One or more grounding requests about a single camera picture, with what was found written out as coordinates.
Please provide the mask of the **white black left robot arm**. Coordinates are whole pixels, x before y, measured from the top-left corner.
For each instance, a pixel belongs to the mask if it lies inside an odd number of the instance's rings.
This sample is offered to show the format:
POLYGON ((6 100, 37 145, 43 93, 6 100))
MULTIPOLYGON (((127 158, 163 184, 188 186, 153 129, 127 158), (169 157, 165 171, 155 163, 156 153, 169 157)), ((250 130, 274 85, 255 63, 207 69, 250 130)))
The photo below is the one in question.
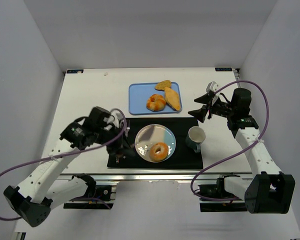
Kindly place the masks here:
POLYGON ((61 187, 52 185, 82 153, 105 147, 109 156, 133 156, 126 130, 127 120, 120 109, 93 107, 88 116, 77 118, 62 131, 47 159, 26 179, 4 190, 10 207, 31 227, 37 227, 51 210, 68 201, 96 199, 96 181, 85 173, 73 175, 61 187))

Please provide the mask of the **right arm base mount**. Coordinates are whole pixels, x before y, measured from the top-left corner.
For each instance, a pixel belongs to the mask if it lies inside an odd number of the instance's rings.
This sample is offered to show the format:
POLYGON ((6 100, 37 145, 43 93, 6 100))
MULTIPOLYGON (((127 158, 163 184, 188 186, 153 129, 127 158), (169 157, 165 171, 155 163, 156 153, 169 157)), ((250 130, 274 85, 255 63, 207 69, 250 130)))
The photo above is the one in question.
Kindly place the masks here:
POLYGON ((194 190, 196 194, 203 196, 199 199, 201 213, 234 213, 247 212, 245 202, 235 198, 232 193, 226 192, 224 187, 225 178, 238 177, 235 174, 220 175, 213 184, 199 184, 194 190))

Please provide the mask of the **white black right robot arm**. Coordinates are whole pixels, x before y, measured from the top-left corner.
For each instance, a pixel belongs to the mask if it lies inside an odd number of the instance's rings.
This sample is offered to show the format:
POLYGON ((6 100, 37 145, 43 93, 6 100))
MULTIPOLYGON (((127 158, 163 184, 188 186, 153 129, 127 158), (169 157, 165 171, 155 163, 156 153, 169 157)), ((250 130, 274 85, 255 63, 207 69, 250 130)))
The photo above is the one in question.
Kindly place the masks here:
POLYGON ((202 107, 189 111, 200 122, 217 115, 227 119, 227 127, 242 148, 252 172, 252 180, 237 174, 223 174, 214 190, 203 186, 196 195, 206 201, 244 201, 251 214, 287 214, 295 188, 295 179, 284 174, 260 139, 261 133, 250 115, 251 92, 236 88, 231 100, 221 101, 214 90, 194 100, 202 107))

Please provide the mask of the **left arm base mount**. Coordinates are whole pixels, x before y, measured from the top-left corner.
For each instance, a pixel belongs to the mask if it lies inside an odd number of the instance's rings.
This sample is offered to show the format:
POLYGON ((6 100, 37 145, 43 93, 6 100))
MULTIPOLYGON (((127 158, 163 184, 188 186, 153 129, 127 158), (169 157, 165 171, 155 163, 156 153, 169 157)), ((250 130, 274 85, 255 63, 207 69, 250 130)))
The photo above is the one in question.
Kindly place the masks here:
POLYGON ((68 201, 63 205, 64 209, 75 210, 110 210, 116 198, 115 185, 97 185, 95 195, 87 200, 68 201))

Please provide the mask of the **glazed bagel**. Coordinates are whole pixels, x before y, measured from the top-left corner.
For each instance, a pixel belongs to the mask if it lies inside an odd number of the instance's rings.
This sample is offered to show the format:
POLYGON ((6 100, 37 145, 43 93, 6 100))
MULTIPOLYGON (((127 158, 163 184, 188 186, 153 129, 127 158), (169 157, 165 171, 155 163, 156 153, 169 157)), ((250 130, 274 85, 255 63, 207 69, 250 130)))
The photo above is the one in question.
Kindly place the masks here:
POLYGON ((167 158, 168 153, 168 145, 164 142, 158 142, 151 147, 149 157, 154 162, 161 162, 167 158))

